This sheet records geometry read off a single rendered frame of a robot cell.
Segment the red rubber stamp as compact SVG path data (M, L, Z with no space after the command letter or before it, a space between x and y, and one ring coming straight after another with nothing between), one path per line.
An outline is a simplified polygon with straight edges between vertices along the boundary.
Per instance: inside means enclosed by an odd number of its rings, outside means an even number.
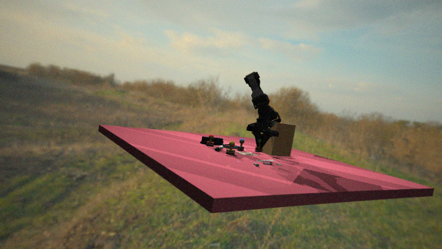
M213 145L214 145L214 142L212 142L212 139L214 138L214 136L213 135L209 135L209 138L210 138L210 141L207 141L207 146L211 146L211 147L213 147Z

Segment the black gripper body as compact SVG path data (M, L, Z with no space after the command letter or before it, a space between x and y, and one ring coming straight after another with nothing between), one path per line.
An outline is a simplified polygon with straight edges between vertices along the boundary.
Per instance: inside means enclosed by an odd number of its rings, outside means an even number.
M279 136L278 131L269 129L269 122L271 122L270 118L259 117L257 120L259 120L259 122L262 120L264 128L263 128L263 130L256 130L253 133L263 133L263 135L266 135L266 136L276 136L276 137Z

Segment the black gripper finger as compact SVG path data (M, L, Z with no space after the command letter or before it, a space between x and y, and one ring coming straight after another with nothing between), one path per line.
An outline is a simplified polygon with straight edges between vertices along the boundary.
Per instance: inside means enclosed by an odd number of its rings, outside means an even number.
M265 143L268 141L268 139L271 136L266 136L266 135L260 135L261 136L261 143L260 143L260 148L263 148L263 146L265 145Z
M261 139L261 136L260 136L260 135L262 135L262 133L253 133L253 132L252 132L252 134L255 136L255 139L256 139L256 146L259 147L258 140Z

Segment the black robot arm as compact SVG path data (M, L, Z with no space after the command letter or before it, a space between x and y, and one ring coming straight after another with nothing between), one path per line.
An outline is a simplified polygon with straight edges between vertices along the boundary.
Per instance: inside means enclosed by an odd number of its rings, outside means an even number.
M269 98L260 88L260 79L258 72L253 72L245 76L244 80L246 84L252 90L252 102L255 110L258 109L259 117L270 118L271 122L269 122L269 128L271 128L276 123L281 122L281 118L271 106L269 106ZM278 117L278 119L277 119ZM275 120L276 119L276 120ZM255 132L256 130L263 130L263 122L262 120L259 122L248 124L248 130Z

